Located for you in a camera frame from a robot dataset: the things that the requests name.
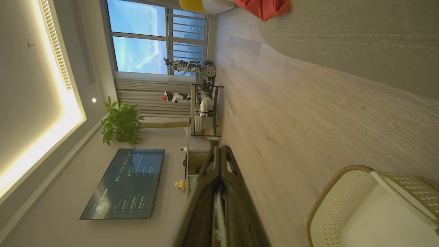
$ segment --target curtain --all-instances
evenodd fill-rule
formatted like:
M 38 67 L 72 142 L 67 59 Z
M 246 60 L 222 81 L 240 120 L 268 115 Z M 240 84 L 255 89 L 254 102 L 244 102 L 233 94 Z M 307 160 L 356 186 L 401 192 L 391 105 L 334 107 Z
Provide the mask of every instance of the curtain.
M 173 76 L 145 73 L 115 72 L 119 101 L 139 105 L 140 115 L 147 117 L 189 118 L 191 105 L 162 100 L 163 93 L 191 92 L 194 76 Z

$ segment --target ceiling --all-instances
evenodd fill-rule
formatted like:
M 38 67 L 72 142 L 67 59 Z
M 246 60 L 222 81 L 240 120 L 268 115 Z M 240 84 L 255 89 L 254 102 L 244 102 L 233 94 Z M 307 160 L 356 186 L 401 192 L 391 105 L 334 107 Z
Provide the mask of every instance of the ceiling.
M 40 9 L 43 1 L 50 6 L 72 91 L 66 89 L 49 43 Z M 90 16 L 101 15 L 99 0 L 83 4 L 69 0 L 2 2 L 0 228 L 13 213 L 6 209 L 21 205 L 106 114 L 104 98 L 116 98 L 108 52 L 103 55 L 107 48 L 102 20 L 87 23 Z

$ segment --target window frame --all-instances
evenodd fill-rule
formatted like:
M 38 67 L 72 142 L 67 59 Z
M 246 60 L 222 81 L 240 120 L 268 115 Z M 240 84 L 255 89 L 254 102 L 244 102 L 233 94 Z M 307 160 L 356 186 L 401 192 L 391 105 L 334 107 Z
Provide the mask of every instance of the window frame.
M 115 52 L 114 43 L 113 43 L 114 36 L 165 41 L 166 42 L 167 58 L 169 58 L 171 61 L 174 60 L 173 52 L 180 51 L 180 50 L 174 50 L 174 48 L 173 48 L 174 42 L 177 43 L 176 45 L 187 44 L 188 46 L 194 46 L 194 47 L 201 46 L 201 47 L 203 47 L 202 61 L 201 62 L 204 62 L 207 59 L 210 15 L 204 15 L 204 18 L 176 15 L 176 14 L 173 14 L 172 8 L 162 6 L 160 4 L 145 2 L 142 0 L 123 0 L 123 1 L 129 1 L 129 2 L 135 2 L 135 3 L 140 3 L 140 4 L 155 5 L 155 6 L 159 6 L 159 7 L 164 7 L 165 8 L 165 19 L 166 19 L 166 36 L 163 37 L 163 36 L 154 36 L 154 35 L 145 35 L 145 34 L 113 32 L 111 29 L 110 14 L 109 14 L 109 10 L 108 10 L 108 2 L 107 2 L 107 0 L 101 0 L 102 9 L 103 9 L 102 12 L 103 12 L 104 32 L 105 32 L 105 36 L 106 36 L 106 40 L 107 40 L 108 53 L 110 55 L 110 64 L 111 64 L 113 73 L 116 71 L 119 71 L 118 67 L 117 67 L 116 52 Z M 204 32 L 203 33 L 196 33 L 196 34 L 203 35 L 203 40 L 174 37 L 173 36 L 173 31 L 174 31 L 173 24 L 174 23 L 172 22 L 173 17 L 196 19 L 196 20 L 204 21 L 204 26 L 199 26 L 199 27 L 204 28 Z M 180 24 L 180 23 L 175 23 L 175 24 L 187 25 L 187 26 L 198 26 L 198 25 L 188 25 L 188 24 Z M 174 75 L 174 70 L 169 68 L 169 67 L 168 67 L 168 75 Z

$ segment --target tv screen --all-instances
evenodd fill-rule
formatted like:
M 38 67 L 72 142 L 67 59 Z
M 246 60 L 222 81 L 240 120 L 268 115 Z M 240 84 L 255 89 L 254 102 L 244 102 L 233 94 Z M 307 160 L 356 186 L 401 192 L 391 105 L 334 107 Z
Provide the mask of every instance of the tv screen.
M 151 218 L 164 149 L 119 149 L 81 220 Z

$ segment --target green leaves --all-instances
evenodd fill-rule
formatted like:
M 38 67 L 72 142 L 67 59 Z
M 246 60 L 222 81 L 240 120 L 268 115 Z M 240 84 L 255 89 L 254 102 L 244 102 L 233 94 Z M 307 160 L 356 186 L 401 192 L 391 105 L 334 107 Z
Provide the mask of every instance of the green leaves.
M 112 103 L 110 96 L 108 96 L 108 103 L 105 105 L 109 115 L 101 121 L 101 125 L 104 127 L 102 142 L 109 146 L 111 140 L 127 142 L 133 147 L 138 144 L 141 140 L 138 137 L 138 134 L 141 133 L 141 122 L 137 119 L 138 105 L 130 105 L 130 102 L 127 101 L 122 102 L 120 107 L 116 109 L 117 102 Z

